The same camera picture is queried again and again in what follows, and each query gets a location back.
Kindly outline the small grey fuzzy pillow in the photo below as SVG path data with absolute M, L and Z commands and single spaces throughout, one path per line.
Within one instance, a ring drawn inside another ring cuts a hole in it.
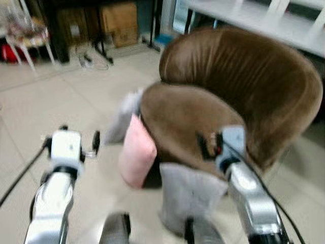
M 132 115 L 140 115 L 140 101 L 144 88 L 131 91 L 123 98 L 120 109 L 116 112 L 109 130 L 104 135 L 104 144 L 123 143 Z

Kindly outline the pink pillow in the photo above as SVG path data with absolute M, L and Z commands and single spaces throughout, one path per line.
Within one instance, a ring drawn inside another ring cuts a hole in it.
M 121 178 L 130 188 L 143 188 L 155 158 L 155 142 L 139 116 L 132 115 L 117 162 Z

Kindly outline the large grey fuzzy pillow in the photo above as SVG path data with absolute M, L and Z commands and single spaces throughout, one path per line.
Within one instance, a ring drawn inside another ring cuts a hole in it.
M 220 202 L 228 183 L 213 174 L 175 163 L 161 163 L 161 223 L 177 236 L 185 234 L 191 218 L 204 218 Z

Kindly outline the brown velvet tub sofa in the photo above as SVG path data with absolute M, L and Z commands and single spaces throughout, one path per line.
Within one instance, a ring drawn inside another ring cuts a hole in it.
M 299 51 L 232 26 L 181 35 L 161 53 L 160 80 L 145 88 L 140 118 L 156 160 L 224 177 L 202 155 L 199 138 L 242 125 L 246 157 L 265 173 L 312 124 L 322 77 Z

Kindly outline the robot right leg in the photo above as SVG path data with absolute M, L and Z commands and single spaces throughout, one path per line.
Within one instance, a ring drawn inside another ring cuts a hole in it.
M 225 244 L 220 233 L 205 218 L 188 218 L 184 238 L 187 244 Z

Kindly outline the robot leg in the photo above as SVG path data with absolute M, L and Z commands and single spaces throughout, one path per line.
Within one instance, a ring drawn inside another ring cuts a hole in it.
M 109 214 L 104 221 L 99 244 L 129 244 L 131 232 L 132 226 L 127 212 Z
M 184 238 L 187 244 L 225 244 L 220 233 L 205 218 L 188 218 Z

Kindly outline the robot left leg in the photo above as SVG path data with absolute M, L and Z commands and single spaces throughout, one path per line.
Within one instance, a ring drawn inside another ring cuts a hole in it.
M 109 214 L 104 221 L 99 244 L 129 244 L 131 232 L 132 226 L 127 212 Z

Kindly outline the blue flat object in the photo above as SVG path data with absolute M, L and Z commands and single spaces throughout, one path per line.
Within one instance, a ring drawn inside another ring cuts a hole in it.
M 153 43 L 156 45 L 156 47 L 166 47 L 174 39 L 174 35 L 160 34 L 153 39 Z

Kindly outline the dark brown cardboard box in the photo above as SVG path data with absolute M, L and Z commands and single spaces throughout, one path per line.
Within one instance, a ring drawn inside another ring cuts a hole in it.
M 57 11 L 58 25 L 67 46 L 96 41 L 99 21 L 96 8 L 67 8 Z

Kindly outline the light brown cardboard box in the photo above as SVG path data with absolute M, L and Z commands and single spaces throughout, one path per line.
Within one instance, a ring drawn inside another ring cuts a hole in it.
M 101 8 L 102 28 L 115 47 L 137 44 L 139 30 L 135 2 L 116 3 Z

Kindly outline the red object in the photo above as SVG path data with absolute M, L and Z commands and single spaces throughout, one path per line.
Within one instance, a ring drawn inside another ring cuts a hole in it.
M 0 46 L 0 60 L 5 63 L 20 64 L 22 63 L 21 55 L 15 48 L 9 44 L 2 44 Z

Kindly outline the white chair with patterned cushion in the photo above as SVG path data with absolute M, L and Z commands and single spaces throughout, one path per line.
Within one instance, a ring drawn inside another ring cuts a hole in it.
M 2 37 L 7 40 L 19 65 L 26 62 L 36 72 L 28 49 L 44 46 L 52 65 L 58 67 L 59 63 L 51 48 L 49 30 L 44 24 L 34 21 L 25 0 L 0 0 L 0 29 L 4 30 Z

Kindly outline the white long table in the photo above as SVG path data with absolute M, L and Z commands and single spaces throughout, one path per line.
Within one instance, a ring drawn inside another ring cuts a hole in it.
M 320 57 L 325 56 L 325 0 L 183 0 L 188 15 L 200 13 L 253 31 Z M 288 13 L 290 3 L 318 11 L 314 20 Z

